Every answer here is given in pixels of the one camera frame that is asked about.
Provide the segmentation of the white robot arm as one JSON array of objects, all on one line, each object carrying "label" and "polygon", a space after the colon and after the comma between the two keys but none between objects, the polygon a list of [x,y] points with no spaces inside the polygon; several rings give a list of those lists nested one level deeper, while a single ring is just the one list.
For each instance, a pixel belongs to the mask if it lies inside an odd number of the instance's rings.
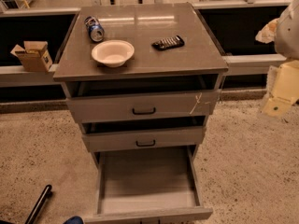
[{"label": "white robot arm", "polygon": [[255,39],[265,44],[273,42],[276,53],[286,58],[279,67],[269,68],[261,107],[267,116],[282,117],[299,100],[299,0],[292,0]]}]

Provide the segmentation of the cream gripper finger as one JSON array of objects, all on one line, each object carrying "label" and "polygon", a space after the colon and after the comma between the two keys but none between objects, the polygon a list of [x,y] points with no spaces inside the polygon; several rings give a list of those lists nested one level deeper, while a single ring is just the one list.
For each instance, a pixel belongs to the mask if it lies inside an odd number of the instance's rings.
[{"label": "cream gripper finger", "polygon": [[265,44],[273,42],[275,39],[277,26],[278,26],[278,20],[277,19],[271,20],[263,27],[262,30],[258,32],[258,34],[255,36],[255,39]]},{"label": "cream gripper finger", "polygon": [[266,80],[266,95],[261,113],[280,118],[299,100],[299,61],[292,60],[279,67],[271,66]]}]

